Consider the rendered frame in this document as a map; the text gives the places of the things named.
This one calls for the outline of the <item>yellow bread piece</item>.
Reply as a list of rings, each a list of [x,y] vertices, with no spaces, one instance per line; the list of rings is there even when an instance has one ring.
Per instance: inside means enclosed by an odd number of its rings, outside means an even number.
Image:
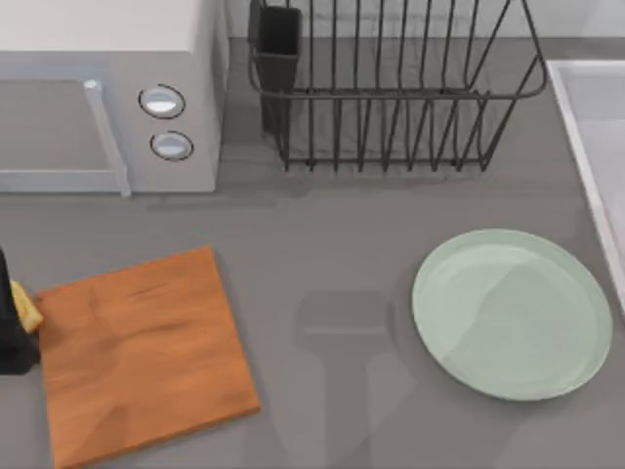
[[[11,280],[11,291],[24,330],[27,333],[36,332],[44,320],[42,314],[19,282]]]

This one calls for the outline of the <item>small microwave knob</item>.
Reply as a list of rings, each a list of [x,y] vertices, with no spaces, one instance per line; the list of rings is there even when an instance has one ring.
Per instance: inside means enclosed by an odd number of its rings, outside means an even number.
[[[194,151],[192,140],[183,133],[168,131],[153,135],[149,141],[152,152],[166,161],[183,161]]]

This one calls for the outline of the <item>dark cutlery holder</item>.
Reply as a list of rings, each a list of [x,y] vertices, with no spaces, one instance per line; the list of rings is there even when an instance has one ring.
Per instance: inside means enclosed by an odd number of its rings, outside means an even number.
[[[250,0],[248,42],[259,80],[263,131],[281,137],[301,57],[303,14],[292,6]]]

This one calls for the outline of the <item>pale microwave oven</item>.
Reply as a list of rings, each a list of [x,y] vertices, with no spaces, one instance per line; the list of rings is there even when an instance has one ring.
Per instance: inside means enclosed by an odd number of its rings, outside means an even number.
[[[225,0],[0,0],[0,193],[117,192],[83,82],[99,80],[132,194],[216,187],[229,76]],[[139,106],[174,87],[174,119]],[[166,161],[153,135],[188,136]]]

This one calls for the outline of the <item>large microwave knob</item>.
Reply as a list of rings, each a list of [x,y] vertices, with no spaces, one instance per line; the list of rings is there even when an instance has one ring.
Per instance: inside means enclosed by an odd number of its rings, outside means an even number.
[[[174,119],[186,108],[186,100],[181,92],[174,87],[158,84],[140,91],[138,96],[140,108],[156,119]]]

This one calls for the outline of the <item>wooden cutting board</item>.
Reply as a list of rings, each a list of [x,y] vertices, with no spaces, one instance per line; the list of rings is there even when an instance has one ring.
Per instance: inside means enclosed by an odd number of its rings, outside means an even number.
[[[208,246],[51,287],[34,301],[55,469],[261,407]]]

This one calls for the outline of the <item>pale green plate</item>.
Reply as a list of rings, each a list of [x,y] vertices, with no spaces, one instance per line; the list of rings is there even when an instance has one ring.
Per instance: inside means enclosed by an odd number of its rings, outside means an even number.
[[[413,280],[411,310],[445,372],[505,401],[578,390],[605,364],[613,336],[609,303],[587,267],[515,230],[470,231],[433,249]]]

